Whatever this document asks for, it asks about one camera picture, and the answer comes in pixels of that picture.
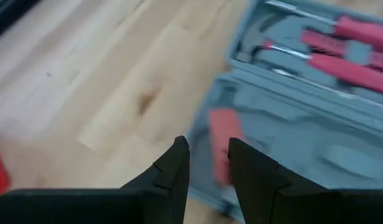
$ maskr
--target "red screwdriver handle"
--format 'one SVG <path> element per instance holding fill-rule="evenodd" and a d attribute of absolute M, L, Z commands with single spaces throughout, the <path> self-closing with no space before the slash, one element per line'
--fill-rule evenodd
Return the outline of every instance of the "red screwdriver handle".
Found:
<path fill-rule="evenodd" d="M 324 50 L 328 54 L 333 54 L 339 57 L 343 57 L 346 54 L 345 42 L 312 30 L 303 31 L 301 41 L 312 47 Z M 370 56 L 370 64 L 377 68 L 383 68 L 383 53 L 372 52 Z"/>
<path fill-rule="evenodd" d="M 301 41 L 305 44 L 319 48 L 327 53 L 343 56 L 346 53 L 346 44 L 327 35 L 319 34 L 312 30 L 304 30 Z"/>
<path fill-rule="evenodd" d="M 311 54 L 308 63 L 341 80 L 383 93 L 382 72 L 323 54 Z"/>
<path fill-rule="evenodd" d="M 371 44 L 374 49 L 383 52 L 382 25 L 354 21 L 348 16 L 341 16 L 335 25 L 335 34 Z"/>

